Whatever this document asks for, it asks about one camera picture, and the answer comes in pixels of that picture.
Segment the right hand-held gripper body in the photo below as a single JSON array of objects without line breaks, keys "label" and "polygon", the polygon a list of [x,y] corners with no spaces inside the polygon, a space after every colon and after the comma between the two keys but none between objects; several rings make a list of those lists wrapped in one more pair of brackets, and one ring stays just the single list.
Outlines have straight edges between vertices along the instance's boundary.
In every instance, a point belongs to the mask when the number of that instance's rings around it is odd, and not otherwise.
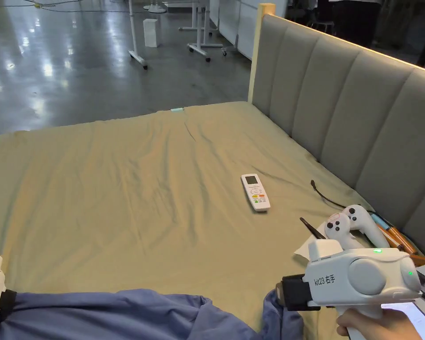
[{"label": "right hand-held gripper body", "polygon": [[395,248],[343,250],[337,240],[308,245],[304,274],[281,279],[281,305],[289,311],[334,307],[342,315],[358,310],[372,319],[383,315],[383,304],[413,302],[421,283],[412,259]]}]

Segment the person's right hand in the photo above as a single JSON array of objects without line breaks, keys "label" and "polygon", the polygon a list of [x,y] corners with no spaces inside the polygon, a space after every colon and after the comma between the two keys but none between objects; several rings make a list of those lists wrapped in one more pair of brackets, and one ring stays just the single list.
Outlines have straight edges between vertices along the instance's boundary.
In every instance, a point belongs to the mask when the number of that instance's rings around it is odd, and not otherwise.
[{"label": "person's right hand", "polygon": [[383,310],[382,318],[374,319],[355,309],[346,310],[336,320],[337,333],[348,336],[350,329],[358,330],[366,340],[420,340],[413,323],[401,311]]}]

